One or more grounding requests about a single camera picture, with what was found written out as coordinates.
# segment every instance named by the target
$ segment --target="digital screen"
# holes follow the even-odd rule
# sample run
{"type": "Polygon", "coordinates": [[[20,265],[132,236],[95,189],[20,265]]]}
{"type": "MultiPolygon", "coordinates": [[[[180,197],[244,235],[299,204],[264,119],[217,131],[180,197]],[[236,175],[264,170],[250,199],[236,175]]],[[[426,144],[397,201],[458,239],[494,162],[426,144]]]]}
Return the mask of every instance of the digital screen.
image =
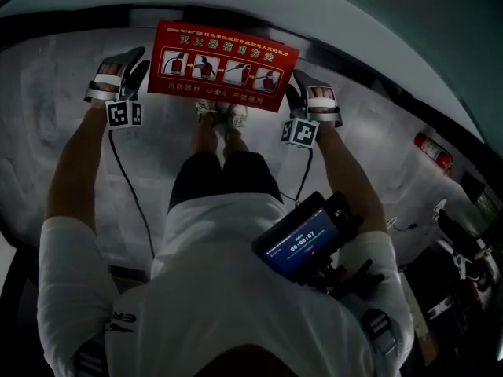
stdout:
{"type": "Polygon", "coordinates": [[[321,208],[299,228],[270,248],[266,256],[282,272],[290,273],[323,248],[338,233],[337,226],[321,208]]]}

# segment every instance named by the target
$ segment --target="red poster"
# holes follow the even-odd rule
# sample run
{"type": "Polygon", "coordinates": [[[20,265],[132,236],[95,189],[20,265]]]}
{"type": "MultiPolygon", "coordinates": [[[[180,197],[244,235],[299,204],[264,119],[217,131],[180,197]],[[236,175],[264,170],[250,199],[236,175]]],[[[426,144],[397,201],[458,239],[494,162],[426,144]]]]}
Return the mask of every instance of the red poster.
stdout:
{"type": "Polygon", "coordinates": [[[149,92],[277,112],[298,56],[297,49],[255,36],[161,21],[149,92]]]}

